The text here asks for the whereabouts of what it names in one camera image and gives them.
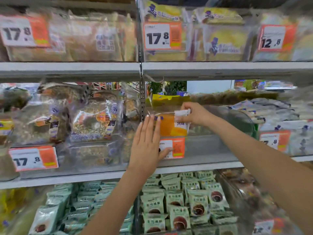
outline hand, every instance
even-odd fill
[[[147,115],[145,121],[139,124],[131,147],[128,168],[142,173],[145,179],[155,172],[158,162],[173,150],[166,148],[159,153],[161,118],[158,117],[156,122],[153,132],[154,115]]]
[[[182,104],[181,110],[190,109],[188,116],[175,117],[176,122],[192,123],[200,126],[208,126],[208,121],[215,117],[207,111],[203,106],[196,102],[185,102]]]

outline finger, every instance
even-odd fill
[[[141,129],[140,142],[144,142],[146,139],[146,131],[147,131],[149,120],[150,120],[150,115],[147,115],[145,118],[145,121],[143,122],[143,126]]]
[[[153,139],[152,139],[152,142],[153,143],[156,143],[156,144],[159,144],[160,143],[160,128],[161,128],[161,117],[159,116],[157,118],[157,121],[156,121],[156,127],[154,129],[154,134],[153,134]]]
[[[163,158],[165,158],[165,156],[169,154],[171,151],[173,151],[173,148],[165,148],[164,150],[162,150],[159,153],[159,160],[162,160]]]
[[[179,123],[190,123],[191,122],[191,115],[175,116],[174,120],[175,120],[175,122],[179,122]]]
[[[153,137],[153,124],[154,124],[154,115],[150,116],[150,120],[147,126],[146,139],[145,142],[152,142]]]
[[[188,110],[191,109],[192,106],[192,102],[184,102],[182,104],[182,107],[180,107],[180,110]]]
[[[138,125],[138,128],[136,130],[134,139],[133,139],[133,144],[138,144],[140,141],[140,133],[141,133],[141,129],[142,129],[142,122],[140,122],[140,124]]]

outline forearm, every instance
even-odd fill
[[[81,235],[118,234],[124,218],[146,182],[140,172],[127,170]]]
[[[313,172],[221,118],[207,125],[256,177],[305,234],[313,231]]]

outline person's right hand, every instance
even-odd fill
[[[181,110],[190,109],[188,116],[175,117],[176,122],[192,123],[200,126],[207,126],[208,121],[214,118],[214,115],[207,111],[203,106],[196,102],[185,102]]]

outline chocolate pastry image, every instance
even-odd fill
[[[46,230],[46,225],[44,225],[44,224],[38,225],[38,226],[35,228],[35,231],[36,231],[37,233],[43,232],[44,230]]]
[[[179,202],[177,202],[177,201],[171,202],[171,205],[182,206],[182,205],[181,205]]]
[[[204,214],[204,206],[203,205],[195,205],[193,207],[193,213],[195,215],[203,215]]]
[[[184,230],[187,228],[187,221],[185,218],[178,216],[174,218],[173,225],[177,230]]]
[[[214,202],[221,202],[223,200],[223,195],[218,191],[214,191],[211,193],[211,199]]]
[[[161,212],[158,209],[151,209],[149,214],[160,214]]]
[[[231,231],[225,231],[221,235],[234,235]]]
[[[156,232],[161,232],[161,229],[159,229],[158,227],[152,227],[147,231],[147,233],[156,233]]]

